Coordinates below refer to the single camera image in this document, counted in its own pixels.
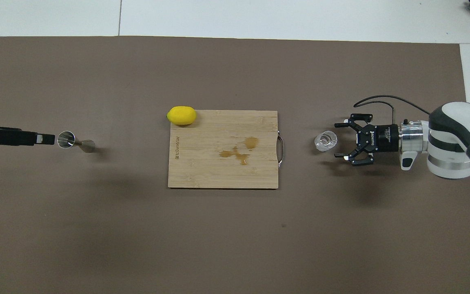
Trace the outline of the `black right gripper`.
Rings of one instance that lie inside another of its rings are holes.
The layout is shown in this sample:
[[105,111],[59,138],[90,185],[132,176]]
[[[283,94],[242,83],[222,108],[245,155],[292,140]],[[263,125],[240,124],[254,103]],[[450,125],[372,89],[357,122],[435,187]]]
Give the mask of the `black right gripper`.
[[351,128],[359,133],[359,146],[350,153],[335,153],[351,166],[373,165],[375,152],[398,152],[400,149],[399,125],[372,125],[372,114],[351,114],[335,128]]

